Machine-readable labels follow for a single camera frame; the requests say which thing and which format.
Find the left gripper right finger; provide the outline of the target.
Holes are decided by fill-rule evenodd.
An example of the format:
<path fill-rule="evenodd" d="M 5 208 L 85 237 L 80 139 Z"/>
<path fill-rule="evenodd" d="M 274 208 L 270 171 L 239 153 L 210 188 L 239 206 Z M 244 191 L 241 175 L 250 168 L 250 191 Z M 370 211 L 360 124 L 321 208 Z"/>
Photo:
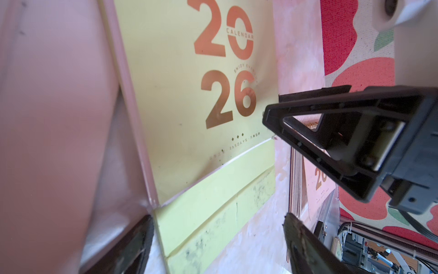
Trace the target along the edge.
<path fill-rule="evenodd" d="M 353 274 L 293 215 L 285 216 L 284 235 L 294 274 Z"/>

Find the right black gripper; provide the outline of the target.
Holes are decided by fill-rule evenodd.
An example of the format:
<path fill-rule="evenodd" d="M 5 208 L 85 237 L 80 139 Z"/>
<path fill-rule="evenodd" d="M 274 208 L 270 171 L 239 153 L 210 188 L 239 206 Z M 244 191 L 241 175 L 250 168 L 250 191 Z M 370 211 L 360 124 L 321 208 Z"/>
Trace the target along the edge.
<path fill-rule="evenodd" d="M 269 105 L 262 123 L 360 202 L 421 214 L 438 199 L 438 89 L 350 86 Z"/>

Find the green 2026 calendar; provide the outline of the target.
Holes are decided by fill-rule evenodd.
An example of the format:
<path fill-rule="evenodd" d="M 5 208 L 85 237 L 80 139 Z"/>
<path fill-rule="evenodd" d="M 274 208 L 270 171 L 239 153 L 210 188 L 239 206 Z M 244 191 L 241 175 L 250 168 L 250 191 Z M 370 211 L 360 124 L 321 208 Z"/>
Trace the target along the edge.
<path fill-rule="evenodd" d="M 115 1 L 167 270 L 199 274 L 275 191 L 271 1 Z"/>

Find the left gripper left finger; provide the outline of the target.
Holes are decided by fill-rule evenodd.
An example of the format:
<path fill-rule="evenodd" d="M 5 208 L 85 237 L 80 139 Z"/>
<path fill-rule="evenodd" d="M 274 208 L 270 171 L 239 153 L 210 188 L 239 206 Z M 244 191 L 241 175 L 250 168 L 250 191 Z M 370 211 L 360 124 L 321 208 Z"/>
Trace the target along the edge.
<path fill-rule="evenodd" d="M 154 220 L 144 216 L 86 274 L 143 274 L 154 237 Z"/>

